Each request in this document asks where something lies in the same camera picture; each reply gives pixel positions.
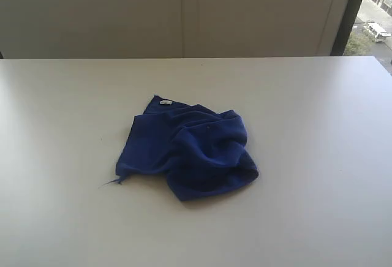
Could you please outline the blue terry towel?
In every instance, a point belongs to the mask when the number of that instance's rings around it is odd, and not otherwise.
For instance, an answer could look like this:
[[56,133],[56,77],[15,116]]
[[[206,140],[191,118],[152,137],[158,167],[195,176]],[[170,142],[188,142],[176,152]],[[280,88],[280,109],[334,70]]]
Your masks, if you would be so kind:
[[154,96],[134,117],[114,182],[165,175],[180,201],[226,194],[259,176],[246,144],[246,128],[235,111],[216,113]]

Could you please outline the dark window frame post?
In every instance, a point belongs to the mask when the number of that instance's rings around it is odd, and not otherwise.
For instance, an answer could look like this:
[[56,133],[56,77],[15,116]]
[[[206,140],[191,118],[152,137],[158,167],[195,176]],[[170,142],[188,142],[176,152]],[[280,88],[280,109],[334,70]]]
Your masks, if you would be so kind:
[[352,27],[360,9],[362,0],[348,0],[342,20],[336,34],[330,56],[342,56],[349,40]]

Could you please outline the white vehicle outside window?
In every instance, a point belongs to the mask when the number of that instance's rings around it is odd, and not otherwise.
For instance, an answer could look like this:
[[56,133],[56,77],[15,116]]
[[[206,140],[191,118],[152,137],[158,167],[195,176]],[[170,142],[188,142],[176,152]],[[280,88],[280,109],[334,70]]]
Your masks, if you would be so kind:
[[374,42],[384,43],[387,38],[391,37],[391,33],[386,31],[376,22],[368,22],[365,26],[367,33],[372,37]]

